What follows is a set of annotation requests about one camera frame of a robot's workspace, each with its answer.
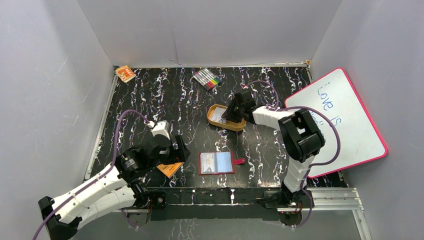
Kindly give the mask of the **red card holder wallet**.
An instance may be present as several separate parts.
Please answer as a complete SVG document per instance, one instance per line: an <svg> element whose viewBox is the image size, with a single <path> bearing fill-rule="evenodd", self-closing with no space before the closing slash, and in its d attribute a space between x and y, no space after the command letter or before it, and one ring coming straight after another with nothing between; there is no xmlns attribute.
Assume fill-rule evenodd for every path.
<svg viewBox="0 0 424 240"><path fill-rule="evenodd" d="M234 174L236 165L243 165L245 158L234 158L230 151L225 152L201 152L198 155L198 174L220 175Z"/></svg>

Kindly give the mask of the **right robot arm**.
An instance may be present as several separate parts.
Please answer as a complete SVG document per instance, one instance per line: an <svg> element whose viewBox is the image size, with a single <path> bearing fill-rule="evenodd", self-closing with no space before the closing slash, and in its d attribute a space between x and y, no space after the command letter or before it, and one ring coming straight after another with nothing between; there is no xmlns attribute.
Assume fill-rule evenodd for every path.
<svg viewBox="0 0 424 240"><path fill-rule="evenodd" d="M305 194L311 164L325 145L324 137L309 110L258 105L251 92L244 89L234 94L221 118L226 123L238 124L245 120L280 131L289 164L281 184L281 193L272 196L270 200L280 200L288 207L295 207Z"/></svg>

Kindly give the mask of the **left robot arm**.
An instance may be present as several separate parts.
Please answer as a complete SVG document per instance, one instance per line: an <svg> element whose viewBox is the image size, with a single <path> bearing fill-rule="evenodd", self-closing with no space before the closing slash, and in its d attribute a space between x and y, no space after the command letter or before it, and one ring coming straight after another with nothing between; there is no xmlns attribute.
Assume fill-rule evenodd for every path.
<svg viewBox="0 0 424 240"><path fill-rule="evenodd" d="M166 196L149 191L141 178L159 165L184 163L191 155L181 135L176 144L154 136L130 147L100 173L69 192L38 201L44 227L52 240L69 240L79 229L106 214L124 208L163 208Z"/></svg>

